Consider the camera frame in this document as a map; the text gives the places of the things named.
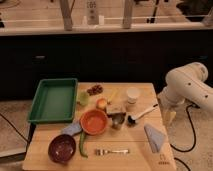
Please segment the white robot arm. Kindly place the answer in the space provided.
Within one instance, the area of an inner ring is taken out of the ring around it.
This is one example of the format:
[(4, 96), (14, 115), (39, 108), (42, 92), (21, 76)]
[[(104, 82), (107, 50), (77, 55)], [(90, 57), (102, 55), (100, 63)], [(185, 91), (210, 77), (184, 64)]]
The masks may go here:
[(170, 70), (165, 77), (166, 86), (157, 95), (165, 126), (176, 116), (175, 107), (189, 100), (205, 112), (213, 114), (213, 87), (205, 84), (208, 78), (207, 67), (200, 62)]

